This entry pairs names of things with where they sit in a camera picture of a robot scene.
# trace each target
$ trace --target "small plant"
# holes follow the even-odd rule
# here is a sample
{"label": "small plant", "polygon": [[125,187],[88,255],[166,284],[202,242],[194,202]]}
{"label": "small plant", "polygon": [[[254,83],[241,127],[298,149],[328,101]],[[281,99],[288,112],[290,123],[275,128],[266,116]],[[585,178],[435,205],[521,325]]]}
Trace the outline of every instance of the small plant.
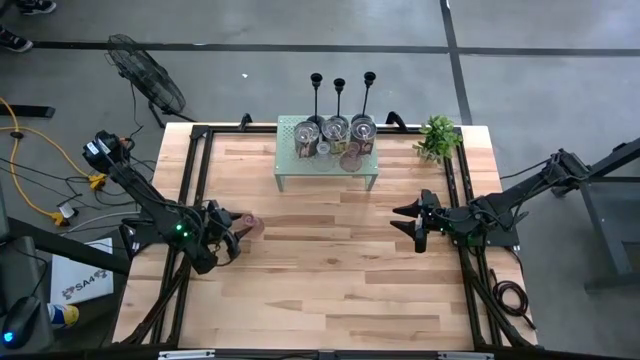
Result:
{"label": "small plant", "polygon": [[442,159],[451,158],[451,148],[462,143],[462,137],[453,132],[453,121],[444,115],[429,116],[428,124],[420,128],[424,141],[413,144],[413,148],[422,159],[440,164]]}

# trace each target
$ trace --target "wooden table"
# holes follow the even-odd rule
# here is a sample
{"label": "wooden table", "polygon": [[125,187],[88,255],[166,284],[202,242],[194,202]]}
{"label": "wooden table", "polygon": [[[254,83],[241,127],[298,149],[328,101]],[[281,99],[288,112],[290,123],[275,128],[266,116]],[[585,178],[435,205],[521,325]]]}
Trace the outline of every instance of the wooden table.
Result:
{"label": "wooden table", "polygon": [[[178,197],[191,126],[167,124],[153,184],[170,199]],[[462,130],[475,195],[501,191],[488,128]],[[420,163],[411,149],[419,138],[377,138],[380,176],[371,192],[362,179],[323,177],[288,179],[280,193],[275,134],[216,135],[204,198],[252,212],[265,230],[242,240],[243,253],[232,265],[201,276],[192,271],[180,346],[472,349],[455,248],[432,233],[427,252],[416,254],[411,239],[389,225],[403,219],[391,209],[414,201],[423,188],[449,206],[444,169]],[[457,159],[453,163],[461,184]],[[464,202],[462,192],[459,198]],[[133,261],[114,341],[130,334],[157,298],[166,251],[155,245]],[[511,254],[489,248],[487,258],[499,279],[523,285]],[[480,313],[489,341],[483,307]],[[521,318],[511,320],[536,342]]]}

